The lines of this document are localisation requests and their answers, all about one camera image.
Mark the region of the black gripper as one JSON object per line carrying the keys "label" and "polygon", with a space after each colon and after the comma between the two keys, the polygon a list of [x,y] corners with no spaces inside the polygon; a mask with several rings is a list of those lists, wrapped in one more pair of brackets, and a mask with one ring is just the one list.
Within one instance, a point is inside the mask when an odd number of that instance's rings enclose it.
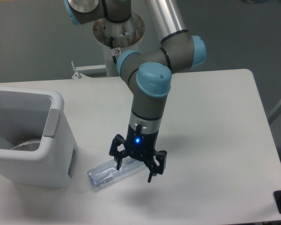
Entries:
{"label": "black gripper", "polygon": [[[111,142],[109,155],[114,157],[117,162],[116,170],[122,166],[124,158],[130,156],[139,161],[143,161],[149,169],[148,183],[152,177],[162,175],[166,167],[167,151],[155,150],[155,144],[158,136],[158,131],[151,134],[137,134],[130,125],[128,126],[126,140],[120,134],[116,134]],[[119,151],[118,147],[124,146],[124,149]]]}

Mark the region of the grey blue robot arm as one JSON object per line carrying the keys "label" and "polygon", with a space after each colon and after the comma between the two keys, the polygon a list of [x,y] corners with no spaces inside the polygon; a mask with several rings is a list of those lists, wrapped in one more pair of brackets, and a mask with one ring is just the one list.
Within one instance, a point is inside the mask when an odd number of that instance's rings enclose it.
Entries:
{"label": "grey blue robot arm", "polygon": [[132,50],[145,28],[129,0],[66,0],[64,5],[74,24],[94,23],[97,40],[113,50],[111,61],[133,94],[127,136],[116,135],[109,151],[117,168],[131,157],[144,163],[150,177],[163,174],[167,152],[157,151],[155,143],[172,75],[205,61],[203,40],[189,35],[174,0],[146,1],[161,43],[146,54]]}

